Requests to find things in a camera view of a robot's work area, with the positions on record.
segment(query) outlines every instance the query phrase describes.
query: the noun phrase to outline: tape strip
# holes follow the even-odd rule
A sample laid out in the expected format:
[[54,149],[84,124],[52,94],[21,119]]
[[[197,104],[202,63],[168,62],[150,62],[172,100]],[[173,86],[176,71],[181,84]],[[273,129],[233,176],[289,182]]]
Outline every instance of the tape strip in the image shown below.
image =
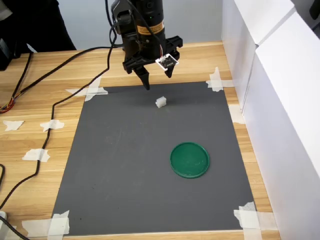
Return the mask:
[[[98,77],[96,80],[94,80],[93,83],[89,85],[88,88],[82,89],[80,92],[78,92],[75,97],[79,96],[86,96],[85,97],[85,102],[91,100],[95,95],[107,95],[108,91],[106,91],[103,87],[99,87],[101,81],[101,76]],[[74,94],[78,89],[66,89],[71,94]]]
[[62,240],[69,234],[69,211],[63,214],[54,214],[51,219],[22,221],[23,228],[28,232],[27,237],[48,240]]
[[6,120],[3,121],[3,123],[6,125],[5,131],[18,130],[24,122],[25,121],[6,121]]
[[4,238],[4,240],[19,240],[20,237],[18,237],[13,231],[11,231],[8,227],[7,227],[7,234]]
[[245,119],[242,116],[240,105],[230,104],[229,112],[233,123],[245,124]]
[[43,127],[43,131],[47,131],[48,129],[62,129],[65,124],[63,122],[60,122],[59,120],[50,120],[48,122],[44,122],[40,124],[41,127]]
[[216,67],[213,74],[210,74],[210,80],[206,81],[208,88],[211,88],[214,92],[219,92],[224,88],[234,88],[234,82],[232,80],[221,80],[219,68]]
[[274,214],[256,211],[254,202],[239,206],[239,210],[233,210],[233,214],[243,228],[245,240],[262,240],[261,230],[278,230]]
[[48,150],[38,148],[38,149],[31,149],[26,152],[23,156],[22,160],[27,161],[37,161],[40,160],[41,162],[48,162],[50,156],[48,155]]

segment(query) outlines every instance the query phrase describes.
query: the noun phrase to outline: green plastic lid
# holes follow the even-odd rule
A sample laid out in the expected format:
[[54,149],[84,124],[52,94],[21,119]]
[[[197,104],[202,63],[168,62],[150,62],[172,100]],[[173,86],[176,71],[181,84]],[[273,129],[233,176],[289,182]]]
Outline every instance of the green plastic lid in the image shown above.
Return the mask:
[[172,150],[170,162],[176,174],[195,179],[208,170],[210,157],[203,146],[194,142],[183,142]]

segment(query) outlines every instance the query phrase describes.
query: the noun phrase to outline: wooden table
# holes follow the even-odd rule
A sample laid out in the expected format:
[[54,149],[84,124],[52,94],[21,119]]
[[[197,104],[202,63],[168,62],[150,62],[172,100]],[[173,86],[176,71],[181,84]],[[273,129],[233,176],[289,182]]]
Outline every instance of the wooden table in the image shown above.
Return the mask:
[[[22,87],[29,85],[75,53],[75,51],[36,53]],[[43,132],[40,124],[50,120],[53,103],[69,95],[65,89],[80,88],[105,69],[107,53],[107,49],[95,50],[75,59],[20,97],[11,111],[0,115],[0,162],[6,166],[0,202],[18,181],[35,172],[36,162],[22,160],[22,157],[30,149],[42,147],[47,133]],[[215,67],[219,67],[222,80],[232,79],[221,42],[186,44],[180,49],[180,54],[179,65],[176,66],[172,78],[167,78],[156,64],[147,66],[150,72],[150,84],[205,82],[209,80],[209,74],[215,71]],[[0,72],[0,104],[10,99],[27,58],[27,54],[22,55],[21,58],[13,60],[6,71]],[[123,60],[123,51],[115,49],[111,55],[110,71],[102,76],[100,86],[141,85],[140,79],[134,73],[128,75],[124,71]],[[228,104],[239,104],[234,88],[225,88],[224,91]],[[27,232],[22,228],[22,221],[51,218],[84,99],[84,96],[73,97],[56,107],[55,118],[64,122],[65,126],[51,132],[46,148],[50,155],[49,161],[41,163],[38,176],[23,183],[2,209],[8,213],[9,222],[25,235]],[[16,131],[5,131],[3,120],[25,122]],[[257,210],[272,212],[246,126],[238,123],[233,125]],[[280,239],[278,231],[263,231],[262,236],[265,240]],[[64,238],[78,239],[69,236]],[[244,236],[242,230],[235,230],[106,235],[81,239],[242,240]]]

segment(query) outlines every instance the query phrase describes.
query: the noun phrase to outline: white box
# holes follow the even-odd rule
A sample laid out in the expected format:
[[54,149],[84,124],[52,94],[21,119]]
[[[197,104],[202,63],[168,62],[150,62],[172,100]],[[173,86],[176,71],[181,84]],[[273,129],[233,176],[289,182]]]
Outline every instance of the white box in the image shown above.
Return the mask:
[[223,46],[241,109],[255,50],[295,12],[290,0],[223,0]]
[[243,111],[283,240],[320,236],[319,56],[294,13],[256,50]]

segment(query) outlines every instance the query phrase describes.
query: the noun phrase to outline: small circuit board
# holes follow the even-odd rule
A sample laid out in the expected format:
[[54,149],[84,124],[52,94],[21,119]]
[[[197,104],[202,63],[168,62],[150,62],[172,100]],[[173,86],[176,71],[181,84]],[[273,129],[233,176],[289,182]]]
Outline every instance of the small circuit board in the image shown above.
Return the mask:
[[164,55],[161,58],[158,58],[155,60],[155,62],[164,70],[167,71],[169,67],[174,67],[175,65],[178,65],[179,62],[171,56],[169,53]]

